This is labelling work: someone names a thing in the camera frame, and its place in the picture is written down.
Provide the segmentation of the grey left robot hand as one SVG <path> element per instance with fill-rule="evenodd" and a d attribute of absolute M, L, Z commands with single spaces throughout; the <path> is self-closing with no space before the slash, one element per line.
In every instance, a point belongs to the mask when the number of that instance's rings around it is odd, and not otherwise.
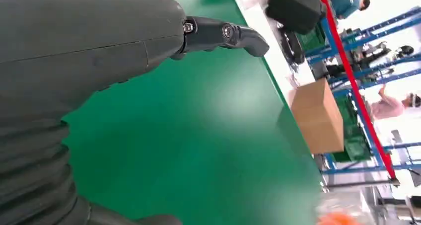
<path fill-rule="evenodd" d="M 179 224 L 131 220 L 78 195 L 63 117 L 168 58 L 218 47 L 269 50 L 254 29 L 187 16 L 175 0 L 0 0 L 1 224 Z"/>

